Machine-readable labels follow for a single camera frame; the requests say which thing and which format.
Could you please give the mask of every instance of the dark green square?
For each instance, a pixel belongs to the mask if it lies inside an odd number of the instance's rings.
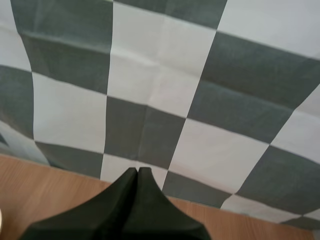
[[[36,145],[51,166],[100,178],[103,153],[42,142],[36,142]]]
[[[31,72],[0,65],[0,120],[28,138],[34,138]]]
[[[320,229],[320,221],[305,216],[285,221],[283,224],[307,230]]]
[[[230,193],[170,171],[168,171],[166,175],[162,192],[167,196],[205,204],[215,208],[220,208],[224,201],[231,196]]]
[[[106,100],[106,154],[137,160],[146,106],[108,96]]]
[[[236,193],[303,215],[320,208],[320,164],[269,146]]]
[[[168,169],[185,120],[185,118],[148,107],[138,161]]]
[[[21,36],[33,72],[107,94],[108,54]]]
[[[320,61],[217,32],[201,80],[294,110],[320,84]]]
[[[113,3],[105,0],[12,0],[33,72],[107,93]]]
[[[271,143],[292,110],[200,80],[188,118]]]

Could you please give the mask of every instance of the white square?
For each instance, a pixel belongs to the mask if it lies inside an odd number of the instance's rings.
[[[313,115],[320,119],[320,85],[296,108],[300,112]]]
[[[2,121],[0,121],[0,133],[15,157],[49,165],[48,160],[32,139],[15,131]]]
[[[123,49],[154,60],[158,55],[164,21],[162,14],[113,2],[111,49]]]
[[[107,95],[137,104],[149,101],[158,65],[147,58],[111,47]]]
[[[270,221],[273,223],[281,223],[300,217],[298,214],[276,209],[263,203],[237,195],[232,195],[225,200],[221,206],[221,209],[237,214],[248,215],[250,217]]]
[[[320,59],[319,0],[228,0],[218,31]]]
[[[0,29],[7,29],[13,32],[17,32],[15,18],[12,12],[10,0],[0,1]]]
[[[250,137],[187,118],[169,171],[235,193],[268,146]]]
[[[215,33],[115,2],[107,95],[186,117]]]
[[[25,46],[16,31],[0,26],[0,65],[31,72]]]
[[[200,78],[177,69],[160,69],[154,80],[148,105],[170,114],[187,117]]]
[[[109,154],[103,155],[101,176],[100,179],[113,183],[117,180],[128,168],[141,167],[151,168],[155,182],[162,189],[166,180],[167,170],[158,166],[150,165],[144,162],[133,161],[119,156]]]
[[[216,31],[166,16],[161,34],[160,64],[199,80]]]
[[[32,73],[34,140],[103,153],[107,96]]]
[[[308,214],[305,214],[304,216],[307,218],[316,219],[316,220],[320,221],[320,208],[315,211],[309,212]]]
[[[271,145],[320,164],[320,119],[295,110]]]

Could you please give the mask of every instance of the table surface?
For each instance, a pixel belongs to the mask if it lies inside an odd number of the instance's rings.
[[[30,161],[0,155],[0,240],[16,240],[32,222],[82,204],[110,185]],[[213,240],[313,240],[310,231],[169,197],[205,224]]]

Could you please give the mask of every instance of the checkerboard poster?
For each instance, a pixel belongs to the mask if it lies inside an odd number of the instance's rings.
[[[1,0],[0,151],[320,229],[319,0]]]

